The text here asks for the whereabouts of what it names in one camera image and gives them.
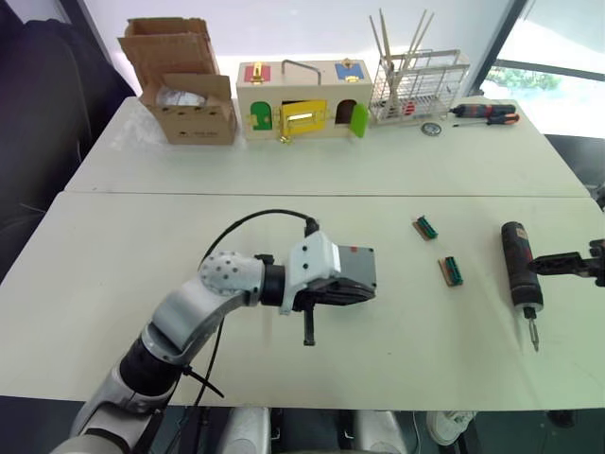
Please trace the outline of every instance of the screwdriver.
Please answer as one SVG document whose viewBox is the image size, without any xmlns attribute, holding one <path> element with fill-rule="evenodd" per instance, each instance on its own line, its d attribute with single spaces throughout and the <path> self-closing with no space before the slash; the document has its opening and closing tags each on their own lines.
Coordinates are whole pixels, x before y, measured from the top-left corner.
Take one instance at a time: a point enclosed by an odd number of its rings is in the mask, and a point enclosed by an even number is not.
<svg viewBox="0 0 605 454">
<path fill-rule="evenodd" d="M 521 312 L 529 322 L 529 336 L 537 352 L 540 339 L 536 328 L 536 312 L 544 309 L 545 304 L 538 276 L 527 267 L 533 260 L 526 229 L 520 222 L 507 222 L 502 226 L 502 249 L 507 262 L 510 296 L 514 308 Z"/>
<path fill-rule="evenodd" d="M 517 108 L 512 104 L 460 104 L 450 109 L 461 118 L 489 118 L 490 116 L 514 114 Z"/>
<path fill-rule="evenodd" d="M 454 128 L 469 125 L 513 125 L 520 119 L 518 113 L 503 113 L 488 118 L 488 121 L 474 121 L 473 123 L 457 123 Z"/>
</svg>

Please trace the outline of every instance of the green terminal block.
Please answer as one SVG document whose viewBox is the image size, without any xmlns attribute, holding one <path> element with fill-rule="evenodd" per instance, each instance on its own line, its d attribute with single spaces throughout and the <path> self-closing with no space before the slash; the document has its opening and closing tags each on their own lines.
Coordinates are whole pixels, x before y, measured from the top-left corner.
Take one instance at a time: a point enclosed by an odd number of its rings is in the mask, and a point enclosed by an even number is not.
<svg viewBox="0 0 605 454">
<path fill-rule="evenodd" d="M 464 280 L 458 269 L 458 265 L 454 257 L 445 257 L 439 260 L 439 266 L 445 282 L 449 287 L 461 286 Z"/>
<path fill-rule="evenodd" d="M 418 231 L 421 237 L 427 241 L 429 239 L 435 239 L 438 236 L 437 231 L 424 216 L 420 216 L 415 222 L 412 222 L 412 225 Z"/>
</svg>

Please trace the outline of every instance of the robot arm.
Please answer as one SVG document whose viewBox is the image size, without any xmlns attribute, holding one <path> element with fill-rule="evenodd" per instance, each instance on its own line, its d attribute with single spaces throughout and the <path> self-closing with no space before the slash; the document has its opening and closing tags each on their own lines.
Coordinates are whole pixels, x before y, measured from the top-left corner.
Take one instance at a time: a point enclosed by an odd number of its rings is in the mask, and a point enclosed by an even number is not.
<svg viewBox="0 0 605 454">
<path fill-rule="evenodd" d="M 214 253 L 196 277 L 169 293 L 124 357 L 80 412 L 53 454 L 143 452 L 150 446 L 184 369 L 241 306 L 305 311 L 305 344 L 315 304 L 344 306 L 374 297 L 373 250 L 342 247 L 317 231 L 292 248 L 287 267 L 272 257 Z"/>
</svg>

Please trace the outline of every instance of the white table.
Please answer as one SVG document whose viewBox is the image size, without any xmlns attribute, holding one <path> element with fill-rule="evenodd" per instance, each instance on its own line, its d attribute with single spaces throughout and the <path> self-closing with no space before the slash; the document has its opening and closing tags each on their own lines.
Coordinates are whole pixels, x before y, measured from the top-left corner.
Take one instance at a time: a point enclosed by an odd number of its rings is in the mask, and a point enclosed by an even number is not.
<svg viewBox="0 0 605 454">
<path fill-rule="evenodd" d="M 486 102 L 483 98 L 466 99 Z M 171 146 L 156 120 L 128 98 L 76 175 L 72 192 L 588 197 L 567 164 L 520 112 L 512 127 L 383 126 L 366 137 Z"/>
<path fill-rule="evenodd" d="M 303 317 L 270 307 L 227 317 L 214 405 L 341 409 L 535 410 L 605 405 L 604 291 L 575 276 L 541 278 L 541 351 L 513 314 L 500 226 L 522 221 L 535 254 L 581 251 L 604 235 L 588 198 L 342 198 L 62 193 L 0 287 L 0 393 L 86 400 L 154 307 L 195 272 L 233 220 L 287 207 L 316 216 L 339 244 L 376 250 L 377 297 L 316 308 L 316 347 Z M 426 214 L 439 238 L 411 227 Z M 225 249 L 282 262 L 303 223 L 271 216 Z M 448 288 L 439 257 L 457 258 Z M 194 361 L 205 370 L 211 343 Z M 184 378 L 176 404 L 190 403 Z"/>
</svg>

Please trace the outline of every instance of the white wall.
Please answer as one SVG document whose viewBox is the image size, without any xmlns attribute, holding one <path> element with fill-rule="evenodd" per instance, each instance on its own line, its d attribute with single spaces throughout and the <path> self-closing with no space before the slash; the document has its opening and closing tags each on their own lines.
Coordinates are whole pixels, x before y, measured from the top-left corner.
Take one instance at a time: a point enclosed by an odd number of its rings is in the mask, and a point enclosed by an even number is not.
<svg viewBox="0 0 605 454">
<path fill-rule="evenodd" d="M 46 19 L 69 22 L 57 0 L 7 0 L 7 3 L 23 22 Z"/>
<path fill-rule="evenodd" d="M 240 61 L 363 58 L 378 60 L 368 15 L 386 14 L 391 47 L 405 48 L 423 9 L 436 15 L 423 48 L 460 48 L 473 65 L 470 82 L 510 8 L 510 0 L 84 0 L 114 65 L 138 90 L 117 41 L 132 17 L 183 16 L 208 21 L 222 74 L 236 77 Z"/>
</svg>

